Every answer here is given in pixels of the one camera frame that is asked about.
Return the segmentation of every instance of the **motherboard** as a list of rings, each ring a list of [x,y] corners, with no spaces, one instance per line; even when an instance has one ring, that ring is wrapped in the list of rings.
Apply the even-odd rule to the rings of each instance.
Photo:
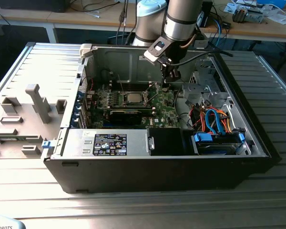
[[[91,91],[91,128],[176,128],[176,90],[159,83],[122,84],[109,82]]]

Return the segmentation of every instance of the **blue cable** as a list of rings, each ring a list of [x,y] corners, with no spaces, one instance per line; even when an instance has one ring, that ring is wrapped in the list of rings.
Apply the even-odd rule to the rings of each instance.
[[[220,27],[220,25],[219,25],[219,22],[218,22],[218,21],[216,21],[215,19],[213,19],[213,21],[215,21],[215,22],[216,22],[216,24],[217,24],[217,26],[218,26],[218,30],[219,30],[219,35],[218,35],[217,42],[216,42],[216,45],[215,45],[215,46],[217,46],[217,45],[218,45],[218,43],[219,43],[219,40],[220,40],[221,27]]]
[[[214,112],[215,114],[215,119],[216,119],[216,124],[217,124],[217,128],[218,128],[218,132],[220,132],[222,135],[225,135],[225,131],[223,129],[223,127],[221,126],[220,124],[220,116],[219,114],[217,113],[216,110],[213,110],[213,109],[210,109],[206,112],[205,114],[205,123],[206,123],[206,126],[213,132],[213,134],[216,134],[216,131],[210,126],[210,123],[209,123],[209,114],[211,112]]]

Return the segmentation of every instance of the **power supply label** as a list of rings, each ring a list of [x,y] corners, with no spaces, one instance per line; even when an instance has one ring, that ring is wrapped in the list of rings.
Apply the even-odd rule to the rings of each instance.
[[[126,156],[127,135],[96,134],[94,136],[93,155]]]

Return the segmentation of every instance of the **sticker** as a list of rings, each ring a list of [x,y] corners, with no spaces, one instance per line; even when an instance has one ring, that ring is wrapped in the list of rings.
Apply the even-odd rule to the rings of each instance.
[[[139,61],[146,61],[145,56],[139,56]]]
[[[127,135],[95,134],[93,155],[95,156],[126,156],[127,155]]]
[[[93,130],[84,130],[82,132],[82,137],[94,137],[96,134],[96,131]]]

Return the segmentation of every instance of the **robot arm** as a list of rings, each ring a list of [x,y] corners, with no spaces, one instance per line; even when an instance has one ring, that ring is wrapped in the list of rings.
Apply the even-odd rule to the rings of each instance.
[[[142,10],[141,7],[148,6],[149,2],[151,1],[141,1],[138,4],[138,11]],[[169,64],[179,63],[185,57],[188,46],[195,39],[196,21],[203,0],[170,0],[166,14],[164,13],[165,0],[156,2],[159,11],[155,14],[143,17],[140,17],[140,13],[138,14],[134,45],[149,46],[153,42],[144,55],[153,64],[160,62],[163,79],[171,82],[180,79],[180,73],[176,67],[169,67]]]

